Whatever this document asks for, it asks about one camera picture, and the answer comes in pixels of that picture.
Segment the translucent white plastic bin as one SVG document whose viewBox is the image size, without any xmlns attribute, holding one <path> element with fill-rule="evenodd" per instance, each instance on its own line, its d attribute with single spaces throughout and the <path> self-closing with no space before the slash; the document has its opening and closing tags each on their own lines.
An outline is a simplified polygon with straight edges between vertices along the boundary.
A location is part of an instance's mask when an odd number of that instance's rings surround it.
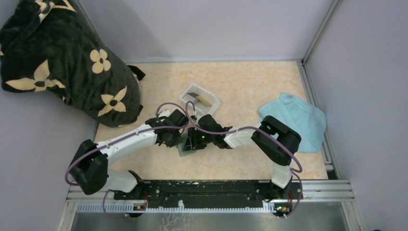
<svg viewBox="0 0 408 231">
<path fill-rule="evenodd" d="M 221 105 L 215 94 L 195 83 L 190 84 L 179 99 L 184 106 L 188 101 L 191 101 L 198 116 L 212 115 Z M 188 108 L 192 110 L 193 106 L 189 104 Z"/>
</svg>

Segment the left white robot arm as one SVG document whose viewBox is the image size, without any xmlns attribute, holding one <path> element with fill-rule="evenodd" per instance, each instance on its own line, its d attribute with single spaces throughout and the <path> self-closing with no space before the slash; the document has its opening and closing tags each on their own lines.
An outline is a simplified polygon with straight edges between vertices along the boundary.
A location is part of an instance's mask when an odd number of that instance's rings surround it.
<svg viewBox="0 0 408 231">
<path fill-rule="evenodd" d="M 73 184 L 79 186 L 85 195 L 111 190 L 139 199 L 143 196 L 145 184 L 141 177 L 132 170 L 118 171 L 110 166 L 145 147 L 161 144 L 169 148 L 177 146 L 182 141 L 180 130 L 188 121 L 180 110 L 166 110 L 162 115 L 116 138 L 99 143 L 86 140 L 78 148 L 68 174 L 73 178 Z"/>
</svg>

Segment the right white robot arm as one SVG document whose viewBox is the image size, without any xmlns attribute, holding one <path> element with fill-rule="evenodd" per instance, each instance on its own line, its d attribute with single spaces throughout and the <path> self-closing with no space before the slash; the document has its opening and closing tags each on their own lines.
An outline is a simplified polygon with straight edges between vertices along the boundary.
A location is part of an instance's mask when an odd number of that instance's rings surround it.
<svg viewBox="0 0 408 231">
<path fill-rule="evenodd" d="M 284 198 L 290 191 L 290 164 L 298 151 L 301 136 L 273 116 L 266 116 L 255 126 L 223 127 L 211 115 L 202 116 L 198 125 L 188 129 L 181 145 L 183 153 L 202 150 L 208 144 L 219 149 L 256 145 L 272 162 L 271 193 Z"/>
</svg>

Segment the gold card in bin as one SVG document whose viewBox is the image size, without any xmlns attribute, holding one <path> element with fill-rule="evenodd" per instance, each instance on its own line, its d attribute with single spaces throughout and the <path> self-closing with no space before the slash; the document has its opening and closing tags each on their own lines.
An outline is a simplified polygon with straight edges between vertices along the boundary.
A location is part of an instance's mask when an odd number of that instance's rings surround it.
<svg viewBox="0 0 408 231">
<path fill-rule="evenodd" d="M 211 107 L 211 106 L 212 106 L 211 102 L 209 102 L 209 101 L 208 101 L 207 99 L 205 99 L 203 96 L 198 95 L 198 96 L 196 96 L 196 98 L 197 98 L 200 102 L 202 102 L 203 104 L 205 104 L 206 106 L 208 106 L 208 107 Z"/>
</svg>

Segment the light blue towel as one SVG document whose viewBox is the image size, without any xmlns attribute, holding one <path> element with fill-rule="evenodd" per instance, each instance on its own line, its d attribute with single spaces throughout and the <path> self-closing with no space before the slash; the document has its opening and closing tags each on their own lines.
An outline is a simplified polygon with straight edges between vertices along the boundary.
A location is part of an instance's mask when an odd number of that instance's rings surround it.
<svg viewBox="0 0 408 231">
<path fill-rule="evenodd" d="M 282 92 L 280 98 L 258 109 L 260 121 L 273 116 L 301 136 L 298 152 L 318 153 L 327 128 L 326 115 L 296 95 Z"/>
</svg>

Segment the black floral blanket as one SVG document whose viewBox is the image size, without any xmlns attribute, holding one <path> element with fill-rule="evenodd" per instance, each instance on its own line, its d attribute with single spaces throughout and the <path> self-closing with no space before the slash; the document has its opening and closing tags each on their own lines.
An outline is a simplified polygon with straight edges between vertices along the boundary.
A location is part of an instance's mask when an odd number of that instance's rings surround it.
<svg viewBox="0 0 408 231">
<path fill-rule="evenodd" d="M 21 0 L 0 30 L 1 87 L 50 91 L 108 127 L 135 122 L 145 74 L 116 56 L 70 0 Z"/>
</svg>

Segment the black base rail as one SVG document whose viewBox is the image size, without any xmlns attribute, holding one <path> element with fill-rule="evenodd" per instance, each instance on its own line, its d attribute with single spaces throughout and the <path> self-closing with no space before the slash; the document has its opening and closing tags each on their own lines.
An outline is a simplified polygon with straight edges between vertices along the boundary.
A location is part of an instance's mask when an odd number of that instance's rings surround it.
<svg viewBox="0 0 408 231">
<path fill-rule="evenodd" d="M 151 180 L 131 192 L 114 192 L 116 200 L 142 200 L 148 208 L 260 208 L 264 202 L 302 198 L 300 183 L 281 189 L 270 180 Z"/>
</svg>

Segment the aluminium frame rail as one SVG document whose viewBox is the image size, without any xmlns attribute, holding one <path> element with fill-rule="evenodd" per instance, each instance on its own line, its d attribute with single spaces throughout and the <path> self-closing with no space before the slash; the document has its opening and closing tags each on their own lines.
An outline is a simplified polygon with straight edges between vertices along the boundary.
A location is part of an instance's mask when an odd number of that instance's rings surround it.
<svg viewBox="0 0 408 231">
<path fill-rule="evenodd" d="M 85 195 L 72 187 L 67 201 L 80 212 L 108 213 L 289 213 L 300 203 L 353 202 L 346 180 L 295 180 L 278 195 L 266 180 L 147 181 L 140 192 Z"/>
</svg>

